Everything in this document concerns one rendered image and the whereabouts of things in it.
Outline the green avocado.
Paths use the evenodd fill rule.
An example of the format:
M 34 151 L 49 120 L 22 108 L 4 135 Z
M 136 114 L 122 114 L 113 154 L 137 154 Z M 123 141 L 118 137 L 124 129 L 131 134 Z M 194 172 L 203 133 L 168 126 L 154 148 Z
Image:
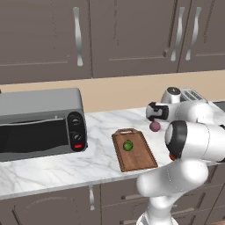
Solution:
M 132 148 L 133 148 L 134 144 L 130 141 L 130 140 L 126 140 L 124 143 L 123 143 L 123 149 L 125 151 L 130 151 Z

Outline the silver toaster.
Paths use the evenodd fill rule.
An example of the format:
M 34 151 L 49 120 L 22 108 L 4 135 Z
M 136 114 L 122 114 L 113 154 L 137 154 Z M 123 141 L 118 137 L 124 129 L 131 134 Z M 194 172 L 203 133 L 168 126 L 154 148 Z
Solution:
M 203 98 L 197 91 L 191 88 L 181 88 L 181 101 L 202 101 L 207 102 L 205 98 Z

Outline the silver toaster oven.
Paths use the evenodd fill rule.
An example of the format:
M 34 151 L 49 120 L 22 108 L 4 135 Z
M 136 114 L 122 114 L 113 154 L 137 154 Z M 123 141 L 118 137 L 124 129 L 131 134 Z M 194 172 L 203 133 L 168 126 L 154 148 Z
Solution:
M 86 150 L 77 88 L 0 93 L 0 162 Z

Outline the brown wall cupboard door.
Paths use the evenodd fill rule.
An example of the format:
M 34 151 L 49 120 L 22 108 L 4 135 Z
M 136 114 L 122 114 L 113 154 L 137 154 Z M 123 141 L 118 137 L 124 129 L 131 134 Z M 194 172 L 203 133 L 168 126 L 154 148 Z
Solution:
M 192 39 L 196 8 L 201 7 L 199 33 L 191 60 L 185 56 Z M 195 72 L 225 69 L 225 0 L 192 0 L 178 71 Z
M 73 8 L 83 66 L 77 66 Z M 91 77 L 89 0 L 0 0 L 0 84 Z
M 90 0 L 93 76 L 175 73 L 191 0 Z M 176 61 L 179 8 L 185 7 Z

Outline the brown base cupboard door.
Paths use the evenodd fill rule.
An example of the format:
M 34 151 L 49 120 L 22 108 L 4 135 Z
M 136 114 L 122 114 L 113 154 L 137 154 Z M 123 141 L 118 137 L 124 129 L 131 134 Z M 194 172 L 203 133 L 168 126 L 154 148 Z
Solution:
M 100 188 L 89 186 L 0 200 L 0 225 L 101 225 Z

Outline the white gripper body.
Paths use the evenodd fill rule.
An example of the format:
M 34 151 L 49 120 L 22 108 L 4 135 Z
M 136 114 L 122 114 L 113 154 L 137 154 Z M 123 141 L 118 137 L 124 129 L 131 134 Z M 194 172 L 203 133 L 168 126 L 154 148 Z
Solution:
M 156 103 L 150 102 L 146 107 L 146 118 L 149 120 L 149 116 L 157 116 Z

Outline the purple red onion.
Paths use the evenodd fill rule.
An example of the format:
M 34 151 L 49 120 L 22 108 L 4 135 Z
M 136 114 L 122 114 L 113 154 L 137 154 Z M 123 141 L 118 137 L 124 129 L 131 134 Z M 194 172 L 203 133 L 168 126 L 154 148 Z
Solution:
M 161 129 L 161 125 L 157 121 L 152 121 L 149 125 L 149 129 L 153 132 L 158 132 Z

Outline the black hob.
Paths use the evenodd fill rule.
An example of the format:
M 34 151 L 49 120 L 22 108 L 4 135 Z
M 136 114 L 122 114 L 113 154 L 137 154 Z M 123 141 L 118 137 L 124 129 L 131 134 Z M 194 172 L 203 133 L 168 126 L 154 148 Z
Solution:
M 214 104 L 225 112 L 225 101 L 214 102 Z

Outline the brown drawer front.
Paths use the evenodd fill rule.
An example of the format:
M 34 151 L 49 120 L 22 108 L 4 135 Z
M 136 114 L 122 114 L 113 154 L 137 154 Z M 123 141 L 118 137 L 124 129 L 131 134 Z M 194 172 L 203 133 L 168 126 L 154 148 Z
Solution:
M 171 212 L 194 207 L 195 211 L 173 215 L 179 225 L 216 225 L 225 223 L 225 177 L 214 174 L 198 189 L 184 194 Z
M 128 202 L 128 200 L 122 200 L 120 197 L 122 195 L 131 194 L 139 194 L 135 178 L 114 181 L 101 185 L 101 202 L 103 206 Z
M 147 200 L 132 200 L 102 207 L 102 225 L 122 225 L 125 220 L 138 220 L 147 206 Z

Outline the brown wooden cutting board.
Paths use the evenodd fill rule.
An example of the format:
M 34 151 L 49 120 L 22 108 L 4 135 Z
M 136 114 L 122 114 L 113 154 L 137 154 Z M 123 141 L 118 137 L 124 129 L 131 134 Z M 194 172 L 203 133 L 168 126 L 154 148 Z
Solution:
M 123 149 L 123 143 L 130 140 L 134 146 L 130 151 Z M 134 128 L 118 129 L 112 134 L 112 142 L 122 172 L 152 169 L 157 162 L 141 131 Z

